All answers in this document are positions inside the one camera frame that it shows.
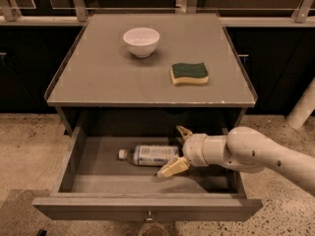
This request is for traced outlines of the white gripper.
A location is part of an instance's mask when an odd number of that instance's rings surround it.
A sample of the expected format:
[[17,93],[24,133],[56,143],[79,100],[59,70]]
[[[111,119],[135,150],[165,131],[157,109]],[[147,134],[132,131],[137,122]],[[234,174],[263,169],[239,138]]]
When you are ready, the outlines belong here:
[[192,166],[207,166],[203,155],[203,144],[206,134],[193,134],[189,129],[177,125],[176,130],[179,132],[183,148],[183,155],[176,155],[166,165],[164,165],[157,173],[158,178],[169,178],[173,175],[182,173]]

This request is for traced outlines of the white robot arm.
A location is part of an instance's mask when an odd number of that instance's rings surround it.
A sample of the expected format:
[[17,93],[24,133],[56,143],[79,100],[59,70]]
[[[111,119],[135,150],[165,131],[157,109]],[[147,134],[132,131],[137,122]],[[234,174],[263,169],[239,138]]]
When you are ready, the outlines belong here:
[[234,127],[226,135],[193,134],[183,126],[176,129],[183,138],[183,155],[173,157],[158,173],[168,178],[189,169],[219,165],[241,171],[259,172],[267,167],[315,196],[315,158],[283,147],[248,127]]

